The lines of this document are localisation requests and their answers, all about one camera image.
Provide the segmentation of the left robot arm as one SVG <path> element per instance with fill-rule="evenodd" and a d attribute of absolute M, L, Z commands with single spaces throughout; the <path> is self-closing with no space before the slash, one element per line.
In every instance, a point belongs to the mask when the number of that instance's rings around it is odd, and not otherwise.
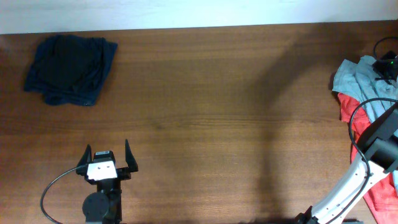
<path fill-rule="evenodd" d="M 86 197 L 82 205 L 85 223 L 116 224 L 122 219 L 121 182 L 131 179 L 139 170 L 128 140 L 124 146 L 126 167 L 116 167 L 113 151 L 95 154 L 87 146 L 76 168 L 76 173 L 96 186 L 96 192 Z"/>

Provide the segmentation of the light blue t-shirt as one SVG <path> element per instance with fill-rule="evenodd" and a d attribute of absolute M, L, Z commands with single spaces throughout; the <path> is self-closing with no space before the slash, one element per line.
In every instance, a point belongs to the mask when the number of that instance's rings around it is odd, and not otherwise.
<path fill-rule="evenodd" d="M 352 123 L 355 114 L 359 109 L 365 110 L 371 123 L 385 113 L 392 105 L 390 101 L 380 101 L 384 99 L 396 99 L 396 85 L 389 85 L 384 81 L 376 81 L 377 74 L 372 69 L 372 64 L 376 60 L 371 56 L 363 56 L 358 63 L 344 60 L 340 65 L 333 79 L 332 91 L 343 93 L 359 101 L 359 105 L 354 109 L 348 123 L 352 130 Z M 361 160 L 355 147 L 352 148 L 351 160 L 354 165 L 332 189 L 330 196 L 353 197 L 361 187 L 364 190 L 360 195 L 365 194 L 373 185 L 377 184 L 388 175 L 383 173 L 383 168 L 374 162 L 369 162 L 371 168 L 370 179 L 366 182 L 366 164 Z"/>

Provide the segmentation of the folded dark navy garment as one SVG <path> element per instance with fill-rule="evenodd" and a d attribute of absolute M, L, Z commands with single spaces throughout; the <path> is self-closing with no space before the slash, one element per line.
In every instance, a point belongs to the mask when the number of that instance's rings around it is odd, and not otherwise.
<path fill-rule="evenodd" d="M 103 37 L 54 35 L 41 42 L 24 91 L 41 93 L 46 104 L 93 106 L 109 75 L 118 44 Z"/>

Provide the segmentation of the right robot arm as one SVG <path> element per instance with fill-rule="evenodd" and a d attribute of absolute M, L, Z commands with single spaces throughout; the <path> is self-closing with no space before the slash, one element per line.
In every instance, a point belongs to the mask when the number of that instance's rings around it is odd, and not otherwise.
<path fill-rule="evenodd" d="M 388 184 L 397 172 L 397 79 L 389 82 L 375 72 L 375 64 L 397 65 L 397 59 L 363 56 L 358 63 L 344 60 L 333 91 L 341 103 L 341 119 L 348 123 L 351 165 L 331 192 L 295 223 L 343 223 L 361 198 L 376 185 Z"/>

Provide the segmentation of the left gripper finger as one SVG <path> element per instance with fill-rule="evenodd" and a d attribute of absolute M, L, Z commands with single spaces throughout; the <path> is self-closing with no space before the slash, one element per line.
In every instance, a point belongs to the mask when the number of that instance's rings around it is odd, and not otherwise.
<path fill-rule="evenodd" d="M 91 146 L 88 144 L 86 146 L 86 149 L 81 157 L 81 159 L 79 160 L 78 164 L 76 165 L 77 167 L 80 166 L 85 166 L 89 163 L 92 162 L 92 153 L 91 153 Z"/>
<path fill-rule="evenodd" d="M 137 172 L 139 170 L 127 139 L 125 140 L 125 159 L 130 172 Z"/>

